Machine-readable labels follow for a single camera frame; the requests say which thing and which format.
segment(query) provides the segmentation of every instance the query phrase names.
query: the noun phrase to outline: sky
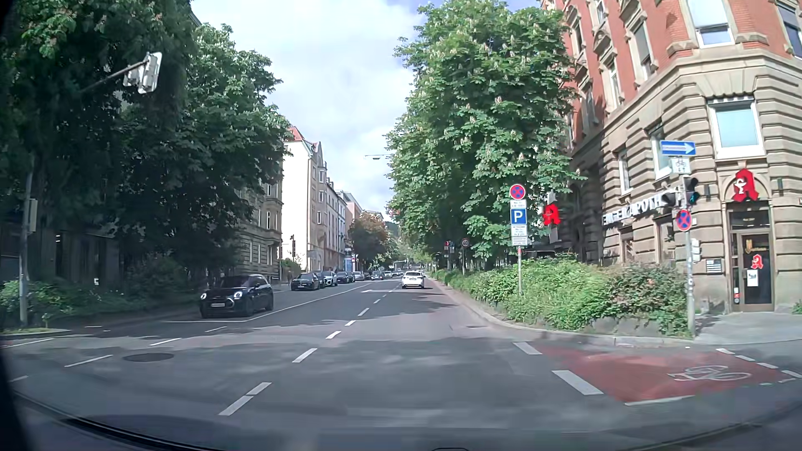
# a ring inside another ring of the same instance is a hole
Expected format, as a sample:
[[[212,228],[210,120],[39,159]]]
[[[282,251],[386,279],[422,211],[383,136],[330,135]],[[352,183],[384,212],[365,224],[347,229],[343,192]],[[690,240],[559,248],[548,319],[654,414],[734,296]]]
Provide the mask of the sky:
[[[283,80],[269,96],[309,141],[322,143],[336,189],[363,209],[392,198],[384,135],[405,110],[412,74],[393,57],[423,23],[421,0],[192,0],[202,22],[230,25],[239,50],[268,56]],[[511,9],[536,0],[511,0]]]

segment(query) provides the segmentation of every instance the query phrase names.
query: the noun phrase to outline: red brick building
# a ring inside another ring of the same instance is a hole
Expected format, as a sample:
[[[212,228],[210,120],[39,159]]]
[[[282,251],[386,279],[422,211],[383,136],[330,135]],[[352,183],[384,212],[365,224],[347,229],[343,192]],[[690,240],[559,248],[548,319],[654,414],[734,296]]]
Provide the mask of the red brick building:
[[[560,200],[565,220],[554,247],[602,265],[684,261],[684,240],[661,200],[679,176],[659,142],[693,141],[691,173],[702,194],[691,229],[701,247],[699,307],[789,310],[802,298],[798,1],[543,7],[564,11],[571,30],[565,44],[579,63],[581,98],[567,118],[569,153],[588,177]],[[753,195],[738,196],[744,189]]]

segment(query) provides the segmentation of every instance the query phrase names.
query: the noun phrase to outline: red bike lane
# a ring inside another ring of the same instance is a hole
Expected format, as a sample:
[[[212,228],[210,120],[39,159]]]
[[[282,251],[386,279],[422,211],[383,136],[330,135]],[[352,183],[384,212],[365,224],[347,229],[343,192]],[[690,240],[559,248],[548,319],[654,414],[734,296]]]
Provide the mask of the red bike lane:
[[[542,343],[536,346],[561,369],[626,404],[796,380],[770,363],[716,350],[593,351]]]

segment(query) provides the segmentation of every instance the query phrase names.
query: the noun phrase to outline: bicycle symbol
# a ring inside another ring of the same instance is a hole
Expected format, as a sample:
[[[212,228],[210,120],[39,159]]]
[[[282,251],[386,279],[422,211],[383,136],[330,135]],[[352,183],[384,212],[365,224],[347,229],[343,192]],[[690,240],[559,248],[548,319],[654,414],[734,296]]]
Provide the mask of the bicycle symbol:
[[[751,377],[749,372],[725,372],[729,367],[724,365],[703,365],[686,368],[684,372],[669,374],[674,380],[741,380]]]

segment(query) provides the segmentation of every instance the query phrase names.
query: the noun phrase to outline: street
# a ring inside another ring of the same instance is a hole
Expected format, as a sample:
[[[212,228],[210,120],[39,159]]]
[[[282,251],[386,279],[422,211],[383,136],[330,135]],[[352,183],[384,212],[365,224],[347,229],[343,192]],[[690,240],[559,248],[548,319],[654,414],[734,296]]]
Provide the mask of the street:
[[[15,340],[4,349],[12,384],[74,416],[215,449],[632,449],[802,400],[795,343],[536,341],[432,282],[275,296],[274,311],[252,318],[195,314]],[[741,437],[726,449],[766,440],[795,443]]]

